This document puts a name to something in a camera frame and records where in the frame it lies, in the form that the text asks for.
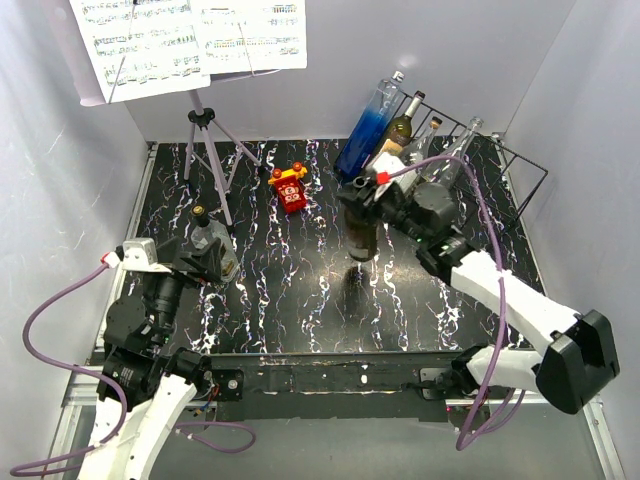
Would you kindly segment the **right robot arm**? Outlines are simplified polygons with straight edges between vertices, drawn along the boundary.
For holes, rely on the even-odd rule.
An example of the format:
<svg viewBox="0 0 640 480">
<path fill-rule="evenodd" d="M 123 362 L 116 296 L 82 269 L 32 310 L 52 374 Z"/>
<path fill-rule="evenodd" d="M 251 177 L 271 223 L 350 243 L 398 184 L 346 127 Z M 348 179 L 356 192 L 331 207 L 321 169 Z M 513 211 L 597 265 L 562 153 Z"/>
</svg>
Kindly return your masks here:
<svg viewBox="0 0 640 480">
<path fill-rule="evenodd" d="M 581 314 L 558 304 L 499 269 L 496 255 L 476 247 L 455 226 L 458 209 L 445 187 L 423 183 L 404 194 L 395 182 L 379 185 L 359 177 L 338 198 L 356 222 L 382 221 L 416 241 L 416 256 L 431 276 L 504 313 L 532 346 L 474 346 L 423 387 L 471 398 L 490 383 L 537 392 L 556 409 L 575 414 L 619 374 L 609 320 L 596 310 Z"/>
</svg>

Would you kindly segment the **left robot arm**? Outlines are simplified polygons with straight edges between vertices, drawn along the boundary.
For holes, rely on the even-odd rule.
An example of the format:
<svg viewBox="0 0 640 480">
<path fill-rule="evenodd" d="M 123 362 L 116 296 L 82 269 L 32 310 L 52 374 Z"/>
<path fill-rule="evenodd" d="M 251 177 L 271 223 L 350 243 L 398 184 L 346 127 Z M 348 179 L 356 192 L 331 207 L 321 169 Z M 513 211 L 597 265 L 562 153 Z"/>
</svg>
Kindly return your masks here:
<svg viewBox="0 0 640 480">
<path fill-rule="evenodd" d="M 105 256 L 109 266 L 141 274 L 142 293 L 117 299 L 107 311 L 93 449 L 79 478 L 148 478 L 181 410 L 211 392 L 209 361 L 185 348 L 161 351 L 175 332 L 184 289 L 221 280 L 227 252 L 220 239 L 184 247 L 176 238 L 161 245 L 133 238 Z"/>
</svg>

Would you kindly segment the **dark green wine bottle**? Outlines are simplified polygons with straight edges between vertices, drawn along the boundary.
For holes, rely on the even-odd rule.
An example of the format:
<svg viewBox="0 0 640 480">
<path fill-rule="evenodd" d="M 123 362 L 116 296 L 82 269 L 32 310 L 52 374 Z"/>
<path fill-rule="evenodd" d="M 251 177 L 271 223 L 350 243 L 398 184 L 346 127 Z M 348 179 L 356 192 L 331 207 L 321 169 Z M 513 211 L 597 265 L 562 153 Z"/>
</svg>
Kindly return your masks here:
<svg viewBox="0 0 640 480">
<path fill-rule="evenodd" d="M 371 261 L 378 253 L 381 220 L 365 220 L 352 210 L 344 212 L 346 244 L 350 257 L 358 262 Z"/>
</svg>

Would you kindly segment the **small clear black-cap bottle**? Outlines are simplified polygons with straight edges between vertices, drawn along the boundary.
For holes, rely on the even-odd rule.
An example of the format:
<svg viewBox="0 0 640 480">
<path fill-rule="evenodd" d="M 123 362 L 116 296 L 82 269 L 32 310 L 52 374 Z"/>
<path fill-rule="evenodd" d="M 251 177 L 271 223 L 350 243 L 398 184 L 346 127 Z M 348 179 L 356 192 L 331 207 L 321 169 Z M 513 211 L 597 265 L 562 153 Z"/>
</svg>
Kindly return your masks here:
<svg viewBox="0 0 640 480">
<path fill-rule="evenodd" d="M 191 209 L 196 226 L 191 233 L 191 242 L 201 253 L 209 257 L 215 281 L 230 283 L 239 270 L 233 242 L 224 224 L 210 217 L 208 210 L 201 204 Z"/>
</svg>

